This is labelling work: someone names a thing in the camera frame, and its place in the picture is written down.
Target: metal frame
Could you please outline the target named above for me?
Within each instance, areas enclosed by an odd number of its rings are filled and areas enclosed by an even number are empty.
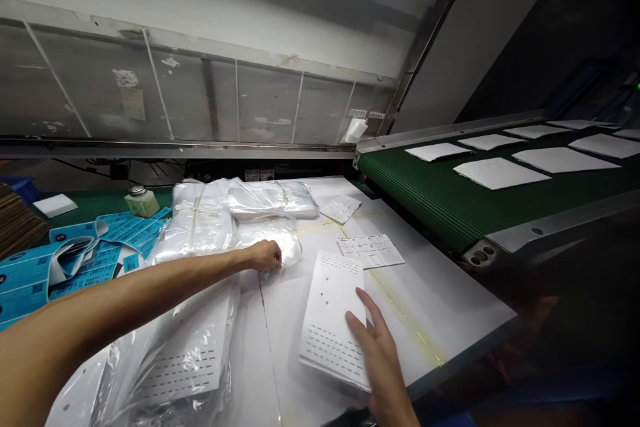
[[[401,104],[413,82],[415,74],[420,69],[426,54],[429,52],[454,0],[436,0],[435,4],[428,10],[422,25],[414,39],[409,50],[402,74],[398,81],[396,93],[387,108],[385,119],[381,122],[378,133],[390,131],[395,116],[399,111]],[[26,22],[13,19],[0,19],[2,25],[26,26],[29,30],[31,25]],[[36,31],[45,31],[60,33],[63,35],[72,35],[86,39],[99,39],[100,41],[116,43],[120,45],[136,45],[146,48],[149,53],[154,78],[160,94],[161,102],[164,106],[163,96],[155,71],[153,56],[151,55],[151,42],[149,33],[146,29],[123,31],[123,38],[107,37],[94,33],[86,33],[79,31],[68,31],[59,27],[49,25],[33,25]],[[168,53],[179,53],[191,57],[199,57],[202,60],[221,60],[234,61],[233,59],[222,58],[216,55],[209,55],[194,51],[185,51],[182,49],[174,49],[162,45],[153,44],[156,51]],[[69,104],[73,108],[73,104],[68,95]],[[173,140],[173,132],[169,117],[167,117],[167,129]],[[18,158],[18,157],[193,157],[193,158],[350,158],[353,155],[353,146],[335,146],[335,145],[296,145],[295,125],[293,129],[291,143],[286,144],[259,144],[259,143],[241,143],[238,138],[237,143],[227,142],[188,142],[188,141],[162,141],[162,140],[121,140],[121,139],[91,139],[91,134],[87,131],[87,139],[49,139],[40,137],[15,137],[6,136],[0,139],[0,157],[1,158]],[[82,147],[82,153],[75,153],[72,149]]]
[[[480,272],[526,263],[540,253],[611,231],[613,226],[639,216],[640,189],[493,232],[467,250],[463,258]]]
[[[514,125],[521,125],[522,123],[529,123],[532,121],[542,121],[544,119],[541,115],[542,110],[534,110],[523,113],[514,113],[511,115],[502,115],[501,117],[493,117],[484,120],[453,123],[451,125],[442,125],[440,127],[430,127],[422,130],[413,130],[403,133],[394,133],[392,135],[384,135],[382,137],[364,139],[359,141],[356,145],[355,157],[353,158],[353,168],[358,168],[358,161],[362,155],[372,151],[456,137],[463,133],[476,133],[495,128],[513,127]]]
[[[0,159],[23,158],[351,159],[353,147],[212,141],[0,137]]]
[[[413,84],[413,80],[420,71],[429,50],[431,50],[454,1],[455,0],[436,0],[422,20],[422,24],[405,59],[400,76],[400,83],[387,108],[385,118],[378,127],[377,135],[387,135],[391,132],[395,118],[402,108],[402,104]]]

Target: white work surface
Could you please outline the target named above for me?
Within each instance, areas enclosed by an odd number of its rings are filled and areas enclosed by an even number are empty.
[[[343,177],[297,181],[309,186],[319,206],[339,193],[362,206],[344,226],[324,216],[299,220],[300,262],[261,276],[260,286],[245,272],[231,341],[233,398],[219,425],[318,427],[350,406],[366,405],[364,392],[299,360],[315,258],[319,250],[340,255],[338,237],[387,234],[406,261],[365,272],[365,289],[396,340],[407,385],[434,370],[436,357],[452,359],[515,317],[382,200],[369,199]]]

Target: conveyor belt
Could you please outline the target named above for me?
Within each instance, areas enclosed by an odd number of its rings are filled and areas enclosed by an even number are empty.
[[[511,155],[528,149],[565,147],[578,138],[611,133],[598,127],[548,135],[526,144],[507,145],[493,151],[476,151],[472,155],[431,163],[405,152],[412,147],[455,142],[458,139],[501,133],[503,130],[499,128],[365,153],[358,162],[358,169],[458,254],[464,253],[492,232],[640,188],[640,155],[624,160],[602,157],[622,165],[624,168],[621,169],[554,174],[550,175],[552,180],[498,191],[482,187],[453,170],[461,163],[494,157],[510,159],[533,169]]]

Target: white perforated card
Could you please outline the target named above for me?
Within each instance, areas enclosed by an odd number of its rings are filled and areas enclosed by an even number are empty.
[[[162,404],[218,388],[230,299],[230,282],[221,282],[175,308],[168,341],[140,385],[142,400]]]
[[[344,224],[358,210],[360,201],[346,195],[336,195],[327,205],[320,209],[320,213],[336,222]]]
[[[318,253],[302,327],[300,361],[370,392],[362,350],[345,320],[350,310],[367,323],[356,287],[364,288],[360,262],[329,252]]]
[[[345,256],[359,260],[364,268],[404,264],[405,261],[386,235],[339,238],[338,245]]]

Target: hand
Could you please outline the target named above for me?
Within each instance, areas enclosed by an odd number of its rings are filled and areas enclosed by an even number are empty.
[[[345,316],[365,356],[371,385],[369,410],[381,427],[419,427],[402,379],[395,341],[385,319],[367,292],[359,288],[355,292],[371,312],[373,320],[373,325],[367,321],[365,327],[351,312]]]
[[[245,249],[249,255],[246,267],[268,272],[282,268],[282,252],[275,240],[261,240]]]

